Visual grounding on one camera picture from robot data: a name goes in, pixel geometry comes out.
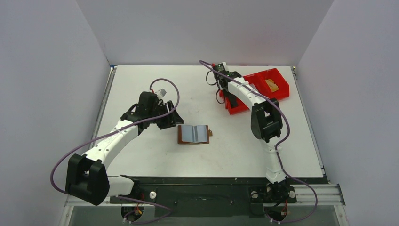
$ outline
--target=cable clip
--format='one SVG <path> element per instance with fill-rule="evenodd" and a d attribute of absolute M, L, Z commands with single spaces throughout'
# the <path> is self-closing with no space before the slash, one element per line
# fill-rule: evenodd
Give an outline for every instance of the cable clip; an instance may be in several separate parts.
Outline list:
<path fill-rule="evenodd" d="M 241 83 L 241 84 L 238 84 L 237 88 L 239 89 L 239 88 L 241 88 L 242 86 L 246 86 L 246 85 L 249 85 L 249 82 L 248 82 L 248 81 L 245 81 L 245 82 L 243 82 L 243 83 Z"/>
<path fill-rule="evenodd" d="M 277 146 L 277 150 L 276 150 L 275 147 L 274 148 L 270 148 L 269 149 L 269 153 L 277 153 L 277 152 L 280 152 L 281 150 L 283 150 L 283 148 L 280 145 L 278 145 Z"/>

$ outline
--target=black base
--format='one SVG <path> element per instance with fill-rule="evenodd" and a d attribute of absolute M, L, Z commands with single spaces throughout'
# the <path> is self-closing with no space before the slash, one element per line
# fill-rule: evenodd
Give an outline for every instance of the black base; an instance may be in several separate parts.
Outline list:
<path fill-rule="evenodd" d="M 264 217 L 263 203 L 275 203 L 260 195 L 269 181 L 265 178 L 166 178 L 134 177 L 140 181 L 136 189 L 144 193 L 144 200 L 172 208 L 171 217 L 231 217 L 247 215 L 250 218 Z M 324 178 L 300 178 L 311 184 L 328 184 Z M 287 179 L 289 184 L 297 182 Z M 259 197 L 251 197 L 251 191 L 257 190 Z M 149 192 L 155 191 L 155 199 Z M 295 203 L 296 198 L 287 199 Z M 111 203 L 132 203 L 111 197 Z M 156 208 L 155 216 L 160 217 L 167 210 Z"/>

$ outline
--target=red tray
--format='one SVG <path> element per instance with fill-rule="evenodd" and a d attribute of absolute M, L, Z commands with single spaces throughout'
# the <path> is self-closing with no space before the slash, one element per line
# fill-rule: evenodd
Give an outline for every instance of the red tray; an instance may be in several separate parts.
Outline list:
<path fill-rule="evenodd" d="M 267 96 L 268 98 L 276 98 L 278 100 L 289 97 L 289 85 L 283 78 L 277 68 L 272 68 L 266 71 L 258 72 L 255 74 L 249 74 L 243 77 L 249 84 L 253 84 L 259 93 Z M 266 79 L 272 79 L 273 82 L 279 87 L 279 90 L 272 92 Z M 237 114 L 248 110 L 245 104 L 237 99 L 238 106 L 231 108 L 229 99 L 225 100 L 224 107 L 229 111 L 230 114 Z"/>

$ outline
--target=black joint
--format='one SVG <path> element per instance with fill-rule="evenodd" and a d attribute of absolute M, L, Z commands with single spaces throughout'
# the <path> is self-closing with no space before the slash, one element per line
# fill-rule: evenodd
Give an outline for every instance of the black joint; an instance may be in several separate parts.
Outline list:
<path fill-rule="evenodd" d="M 277 107 L 277 99 L 270 99 Z M 255 103 L 251 110 L 251 130 L 258 139 L 263 139 L 268 143 L 273 137 L 280 137 L 283 123 L 281 114 L 268 101 L 260 104 Z"/>
<path fill-rule="evenodd" d="M 93 161 L 78 154 L 69 159 L 65 183 L 68 194 L 99 205 L 107 197 L 109 189 L 107 172 L 100 160 Z"/>
<path fill-rule="evenodd" d="M 158 99 L 158 95 L 152 92 L 142 92 L 139 97 L 139 102 L 133 105 L 129 110 L 121 116 L 121 120 L 128 120 L 131 122 L 137 122 L 148 118 L 153 118 L 168 113 L 173 108 L 172 101 L 163 102 L 162 99 Z M 150 124 L 157 124 L 159 129 L 166 129 L 174 127 L 177 124 L 184 124 L 184 120 L 179 116 L 176 110 L 169 115 L 139 123 L 138 134 L 149 127 Z"/>

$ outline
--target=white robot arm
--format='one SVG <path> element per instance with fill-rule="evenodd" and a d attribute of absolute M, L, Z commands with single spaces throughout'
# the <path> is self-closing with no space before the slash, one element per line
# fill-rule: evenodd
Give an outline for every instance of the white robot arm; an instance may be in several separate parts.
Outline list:
<path fill-rule="evenodd" d="M 214 73 L 219 88 L 224 95 L 232 98 L 240 99 L 251 110 L 251 130 L 256 138 L 261 142 L 263 151 L 266 153 L 264 159 L 267 166 L 266 178 L 271 182 L 281 182 L 285 180 L 286 175 L 282 172 L 282 168 L 277 157 L 277 152 L 273 146 L 268 145 L 272 137 L 280 137 L 282 120 L 281 115 L 272 107 L 264 98 L 257 96 L 255 89 L 249 86 L 249 83 L 241 77 L 237 72 L 230 72 L 226 62 L 212 65 L 215 71 L 227 75 L 229 78 L 241 83 L 238 84 L 230 81 L 221 75 Z M 276 99 L 272 99 L 276 106 L 279 106 Z"/>
<path fill-rule="evenodd" d="M 113 135 L 83 155 L 74 154 L 68 161 L 65 191 L 94 205 L 99 205 L 108 196 L 130 194 L 135 182 L 124 176 L 109 177 L 106 170 L 119 152 L 150 124 L 157 124 L 159 129 L 166 129 L 184 123 L 175 110 L 163 118 L 126 128 L 133 122 L 171 111 L 174 108 L 172 102 L 164 103 L 162 100 L 165 94 L 164 89 L 156 93 L 141 93 L 138 104 L 124 113 L 112 129 Z"/>

